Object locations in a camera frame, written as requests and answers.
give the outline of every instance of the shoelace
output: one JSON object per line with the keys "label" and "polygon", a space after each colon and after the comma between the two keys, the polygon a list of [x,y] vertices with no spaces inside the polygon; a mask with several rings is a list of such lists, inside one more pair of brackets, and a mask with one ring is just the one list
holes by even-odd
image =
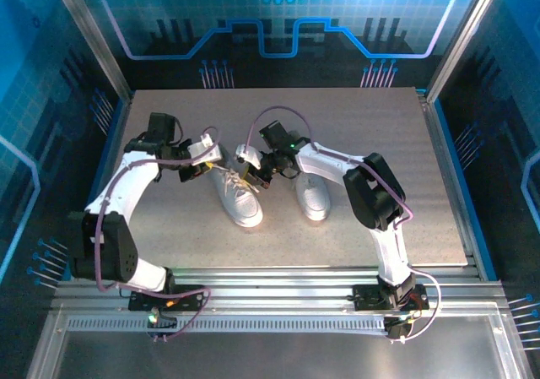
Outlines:
{"label": "shoelace", "polygon": [[225,173],[225,192],[227,192],[227,187],[232,185],[233,188],[239,189],[239,190],[252,190],[256,193],[259,193],[258,189],[254,187],[252,184],[250,184],[248,181],[242,179],[240,177],[240,174],[234,170],[224,168],[219,165],[214,165],[213,168],[217,168],[219,170],[224,171]]}

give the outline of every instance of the white sneaker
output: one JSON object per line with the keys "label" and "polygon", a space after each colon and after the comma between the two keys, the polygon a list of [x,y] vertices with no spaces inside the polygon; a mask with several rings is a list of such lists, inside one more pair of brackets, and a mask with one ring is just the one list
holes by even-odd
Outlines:
{"label": "white sneaker", "polygon": [[321,221],[330,213],[330,195],[323,179],[302,172],[295,181],[296,197],[304,214],[313,221]]}
{"label": "white sneaker", "polygon": [[218,189],[223,207],[242,227],[255,227],[262,221],[262,208],[252,190],[256,190],[238,172],[214,166],[209,172]]}

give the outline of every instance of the robotic arm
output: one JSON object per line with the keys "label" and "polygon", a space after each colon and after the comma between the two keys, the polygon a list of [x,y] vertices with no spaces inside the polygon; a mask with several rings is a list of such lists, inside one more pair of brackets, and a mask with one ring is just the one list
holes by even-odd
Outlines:
{"label": "robotic arm", "polygon": [[178,121],[172,116],[152,113],[148,130],[126,145],[115,176],[135,161],[147,160],[148,163],[135,166],[127,172],[113,187],[109,198],[105,196],[115,177],[86,207],[84,213],[70,214],[71,222],[68,226],[71,237],[78,237],[77,240],[72,240],[75,244],[69,259],[74,277],[96,279],[95,228],[103,202],[108,200],[100,237],[101,278],[129,284],[141,290],[174,293],[174,280],[170,270],[148,263],[138,256],[128,225],[144,190],[151,181],[159,181],[163,170],[178,171],[181,182],[185,182],[207,171],[207,162],[221,159],[219,148],[216,147],[199,160],[190,161],[190,165],[158,164],[156,160],[168,160],[170,164],[175,160],[198,157],[213,145],[212,139],[206,133],[198,143],[187,139],[176,145],[173,143],[176,123]]}
{"label": "robotic arm", "polygon": [[346,188],[354,215],[369,229],[379,259],[379,284],[375,293],[354,290],[350,300],[355,302],[357,310],[414,308],[409,302],[410,295],[415,291],[424,294],[424,288],[416,285],[415,275],[408,266],[399,223],[403,208],[365,168],[355,164],[369,166],[404,201],[405,193],[382,156],[351,156],[326,149],[296,132],[287,133],[277,121],[260,130],[260,134],[270,153],[245,145],[236,150],[239,160],[249,163],[244,176],[248,182],[268,188],[272,176],[287,169],[322,176]]}

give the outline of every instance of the gray work surface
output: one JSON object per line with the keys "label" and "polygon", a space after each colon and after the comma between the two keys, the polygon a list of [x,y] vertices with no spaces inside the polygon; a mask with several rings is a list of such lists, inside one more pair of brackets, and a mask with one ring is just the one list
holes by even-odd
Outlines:
{"label": "gray work surface", "polygon": [[358,334],[70,333],[59,379],[478,379],[505,373],[487,317],[438,319],[401,345]]}
{"label": "gray work surface", "polygon": [[[383,155],[415,212],[403,227],[412,263],[466,262],[413,88],[139,90],[122,147],[146,130],[150,113],[157,111],[177,116],[193,140],[206,126],[219,127],[222,143],[234,153],[253,119],[272,105],[303,113],[315,140],[330,149]],[[307,135],[301,120],[286,111],[266,114],[256,131],[276,119]],[[258,133],[252,145],[266,148]],[[262,223],[246,230],[229,219],[208,176],[181,184],[177,173],[166,171],[144,193],[130,229],[141,258],[170,267],[376,265],[370,234],[354,217],[345,189],[327,185],[332,211],[315,223],[302,214],[291,181],[276,176],[270,189],[257,195]]]}

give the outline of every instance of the shoe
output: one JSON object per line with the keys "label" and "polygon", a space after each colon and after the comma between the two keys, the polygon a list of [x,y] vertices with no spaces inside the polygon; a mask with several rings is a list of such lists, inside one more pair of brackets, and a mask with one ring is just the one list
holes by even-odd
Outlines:
{"label": "shoe", "polygon": [[296,197],[304,214],[313,221],[321,221],[330,213],[330,195],[323,179],[302,172],[294,183]]}
{"label": "shoe", "polygon": [[262,208],[249,183],[238,172],[217,165],[209,172],[218,189],[223,207],[232,220],[242,227],[255,227],[262,221]]}

